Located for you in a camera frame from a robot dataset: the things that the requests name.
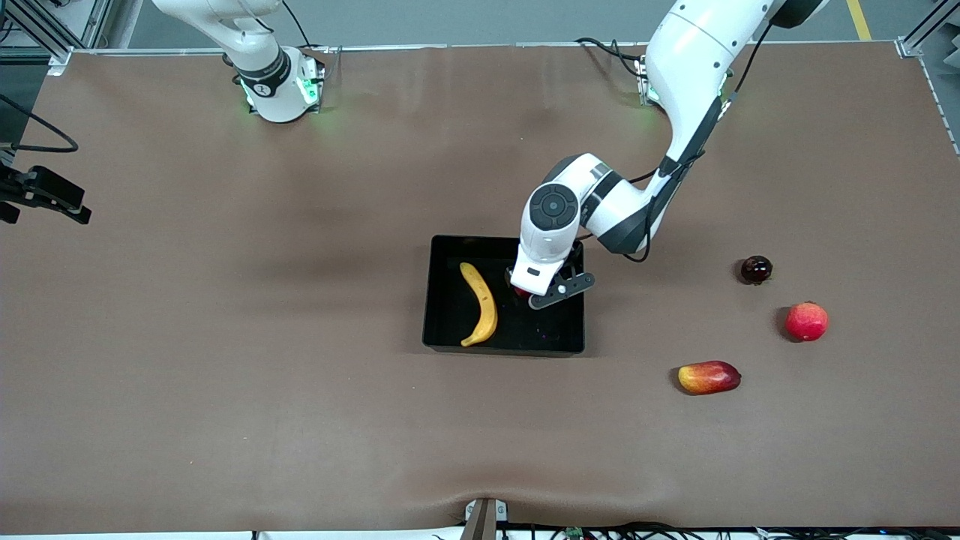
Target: yellow floor line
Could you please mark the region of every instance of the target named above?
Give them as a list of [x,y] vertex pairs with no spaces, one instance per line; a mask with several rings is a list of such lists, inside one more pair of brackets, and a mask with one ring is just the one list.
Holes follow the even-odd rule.
[[860,7],[860,0],[847,0],[847,7],[850,8],[850,17],[853,19],[853,26],[856,27],[857,37],[861,41],[873,39],[870,35],[870,27],[867,26],[867,18],[863,16],[863,8]]

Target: cable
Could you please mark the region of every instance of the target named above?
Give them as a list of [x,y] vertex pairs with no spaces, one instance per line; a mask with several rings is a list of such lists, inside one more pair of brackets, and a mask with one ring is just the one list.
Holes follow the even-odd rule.
[[[616,51],[614,51],[607,45],[603,44],[601,41],[594,39],[593,37],[581,37],[580,39],[577,39],[575,42],[580,44],[590,43],[592,45],[596,45],[597,47],[600,47],[600,49],[602,49],[607,54],[620,56],[616,54]],[[634,56],[634,55],[623,55],[623,58],[629,61],[640,60],[639,56]]]
[[638,60],[640,60],[640,57],[639,57],[639,56],[635,56],[635,55],[627,55],[627,54],[624,54],[623,51],[620,50],[620,44],[616,42],[616,39],[614,39],[613,41],[610,42],[610,47],[608,47],[607,45],[603,44],[603,43],[600,42],[599,40],[594,39],[593,37],[581,37],[580,39],[577,39],[576,42],[577,42],[577,43],[580,43],[580,44],[591,43],[591,44],[593,44],[593,45],[596,45],[596,46],[599,47],[603,52],[605,52],[605,53],[607,53],[607,54],[609,54],[609,55],[614,55],[615,57],[619,58],[619,59],[620,59],[620,63],[623,64],[623,67],[626,68],[626,70],[629,71],[631,75],[633,75],[634,77],[639,77],[639,76],[640,76],[640,74],[637,73],[636,70],[633,69],[633,68],[627,63],[627,60],[629,60],[629,61],[638,61]]
[[[647,205],[647,208],[648,208],[648,209],[647,209],[647,215],[644,216],[644,218],[643,218],[643,237],[646,238],[646,241],[647,241],[647,246],[646,246],[646,248],[643,250],[643,257],[641,257],[641,258],[633,258],[633,257],[630,257],[630,256],[627,255],[627,254],[623,254],[623,257],[624,257],[625,259],[629,260],[630,262],[641,263],[641,262],[645,261],[648,257],[650,257],[650,244],[653,243],[653,238],[650,237],[650,225],[651,225],[651,224],[650,224],[650,214],[654,213],[654,205],[655,205],[656,203],[657,203],[657,197],[651,197],[651,198],[650,198],[650,204]],[[642,538],[641,540],[648,540],[648,539],[650,538],[650,536],[646,536],[646,537]],[[670,540],[677,540],[676,538],[673,538],[673,537],[670,536],[669,534],[667,534],[666,536],[669,536],[669,537],[670,537]]]
[[39,125],[43,126],[43,127],[46,128],[46,129],[50,130],[51,132],[53,132],[53,133],[56,134],[58,137],[60,137],[60,138],[62,138],[63,140],[65,140],[65,141],[67,142],[67,144],[70,145],[70,146],[67,146],[67,147],[63,147],[63,146],[34,146],[34,145],[30,145],[30,144],[18,144],[18,143],[14,143],[14,144],[11,144],[11,145],[10,145],[11,150],[26,150],[26,151],[29,151],[29,152],[48,152],[48,153],[51,153],[51,154],[69,154],[69,153],[71,153],[71,152],[76,152],[77,150],[80,150],[80,146],[77,144],[77,141],[74,140],[70,135],[67,135],[66,133],[62,132],[62,131],[60,130],[60,128],[58,128],[57,126],[54,126],[54,125],[51,124],[50,122],[47,122],[47,121],[44,120],[43,118],[40,118],[39,116],[37,116],[36,114],[34,114],[32,111],[30,111],[30,110],[28,110],[27,108],[23,107],[23,106],[20,105],[19,103],[16,103],[14,100],[10,99],[9,97],[7,97],[7,96],[5,96],[5,95],[3,95],[3,94],[0,94],[0,100],[2,100],[2,101],[3,101],[4,103],[6,103],[7,105],[13,107],[14,109],[19,110],[19,111],[22,112],[23,114],[26,114],[27,116],[33,118],[34,120],[36,120],[36,123],[38,123]]
[[[638,177],[634,178],[633,180],[629,180],[628,182],[630,182],[630,184],[636,184],[637,182],[642,182],[642,181],[644,181],[644,180],[646,180],[646,179],[654,176],[655,174],[657,174],[657,171],[658,171],[658,170],[660,170],[659,167],[657,167],[656,169],[648,172],[647,174],[645,174],[645,175],[643,175],[643,176],[638,176]],[[593,237],[593,233],[584,234],[583,236],[577,236],[577,241],[578,241],[578,242],[583,242],[584,240],[586,240],[586,239],[588,239],[588,238],[592,238],[592,237]]]
[[0,43],[3,43],[8,37],[10,37],[10,32],[13,32],[13,21],[4,21],[3,30],[0,30],[0,32],[4,32],[3,37],[0,37]]
[[260,20],[260,17],[254,17],[253,20],[255,20],[255,21],[256,21],[256,24],[259,24],[259,25],[260,25],[261,27],[263,27],[263,29],[266,30],[267,32],[269,32],[269,33],[271,33],[271,34],[274,32],[274,29],[273,29],[273,28],[270,28],[269,26],[267,26],[266,24],[264,24],[264,22],[263,22],[262,20]]
[[616,42],[616,39],[611,41],[611,45],[613,45],[613,50],[616,51],[616,56],[620,58],[620,63],[623,64],[623,67],[629,71],[631,75],[639,78],[640,74],[637,73],[636,70],[633,69],[629,64],[627,64],[627,60],[624,58],[623,52],[620,51],[620,45]]
[[303,37],[303,45],[301,47],[316,47],[318,45],[311,43],[310,39],[307,38],[306,32],[303,31],[303,26],[300,25],[300,20],[297,18],[297,15],[293,10],[290,9],[290,6],[287,4],[287,0],[283,0],[283,7],[287,9],[287,12],[290,13],[290,18],[294,19],[294,23],[297,25],[297,30],[300,30],[300,36]]
[[754,64],[754,57],[756,56],[756,51],[760,50],[760,45],[763,44],[763,40],[767,37],[767,33],[770,32],[770,29],[774,27],[774,23],[767,25],[767,28],[763,31],[763,34],[760,34],[760,39],[756,41],[754,50],[750,53],[750,59],[747,60],[747,67],[743,69],[743,75],[740,76],[740,81],[736,84],[736,88],[733,89],[733,95],[736,95],[740,91],[740,87],[743,86],[743,82],[747,80],[747,74],[750,73],[750,66]]

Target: black tray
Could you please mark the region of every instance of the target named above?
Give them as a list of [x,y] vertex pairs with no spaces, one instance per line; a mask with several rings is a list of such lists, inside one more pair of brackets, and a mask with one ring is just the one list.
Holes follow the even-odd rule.
[[[544,309],[531,309],[509,285],[506,270],[516,260],[517,238],[486,236],[433,237],[427,278],[423,344],[442,353],[486,353],[523,356],[572,356],[584,351],[584,296]],[[584,250],[573,246],[568,264],[584,271]],[[476,266],[497,305],[496,333],[484,343],[461,347],[473,332],[480,306],[460,263]]]

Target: clamp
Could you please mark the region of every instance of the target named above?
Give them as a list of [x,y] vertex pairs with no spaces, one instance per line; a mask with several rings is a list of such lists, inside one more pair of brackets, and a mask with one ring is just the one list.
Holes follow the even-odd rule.
[[16,223],[22,207],[49,209],[86,225],[90,209],[84,206],[84,190],[52,170],[31,167],[26,173],[0,164],[0,221]]

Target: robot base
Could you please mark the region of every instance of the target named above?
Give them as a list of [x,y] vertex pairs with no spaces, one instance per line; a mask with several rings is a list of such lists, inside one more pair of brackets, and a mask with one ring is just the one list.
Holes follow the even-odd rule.
[[243,86],[250,112],[276,123],[293,122],[307,112],[320,112],[325,68],[294,47],[282,47],[290,58],[290,75],[274,97],[261,97]]

